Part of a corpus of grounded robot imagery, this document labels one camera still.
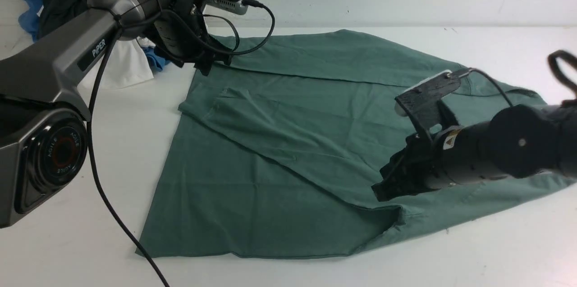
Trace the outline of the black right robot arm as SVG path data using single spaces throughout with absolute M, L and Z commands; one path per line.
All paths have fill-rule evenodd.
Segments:
M 372 190 L 377 200 L 389 201 L 545 172 L 576 178 L 575 104 L 516 105 L 490 121 L 440 131 L 431 141 L 409 137 L 406 147 L 380 170 L 383 180 Z

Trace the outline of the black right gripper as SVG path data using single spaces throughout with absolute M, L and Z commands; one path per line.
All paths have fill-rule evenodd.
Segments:
M 416 196 L 444 189 L 435 162 L 441 137 L 406 137 L 406 147 L 396 152 L 380 170 L 382 181 L 371 186 L 378 201 Z

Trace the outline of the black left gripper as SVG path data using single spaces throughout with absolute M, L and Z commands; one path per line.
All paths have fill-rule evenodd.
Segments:
M 156 45 L 156 53 L 183 67 L 192 63 L 202 75 L 209 75 L 215 63 L 229 66 L 231 49 L 208 34 L 198 4 L 204 0 L 168 0 L 161 16 L 147 28 L 147 39 Z

